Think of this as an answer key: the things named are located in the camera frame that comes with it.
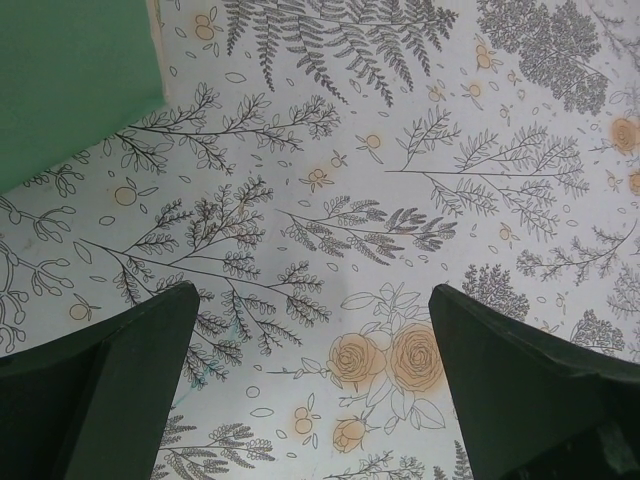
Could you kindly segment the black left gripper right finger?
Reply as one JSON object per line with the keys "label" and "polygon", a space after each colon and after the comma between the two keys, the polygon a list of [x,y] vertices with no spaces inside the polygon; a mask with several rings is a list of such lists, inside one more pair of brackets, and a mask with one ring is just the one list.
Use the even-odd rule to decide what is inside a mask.
{"label": "black left gripper right finger", "polygon": [[638,365],[446,284],[429,311],[475,478],[638,478]]}

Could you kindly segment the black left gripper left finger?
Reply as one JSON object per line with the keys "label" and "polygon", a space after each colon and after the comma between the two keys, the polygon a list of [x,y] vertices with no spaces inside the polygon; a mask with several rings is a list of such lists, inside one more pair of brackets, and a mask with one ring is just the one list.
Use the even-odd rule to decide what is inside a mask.
{"label": "black left gripper left finger", "polygon": [[199,304],[181,282],[3,357],[2,478],[150,478]]}

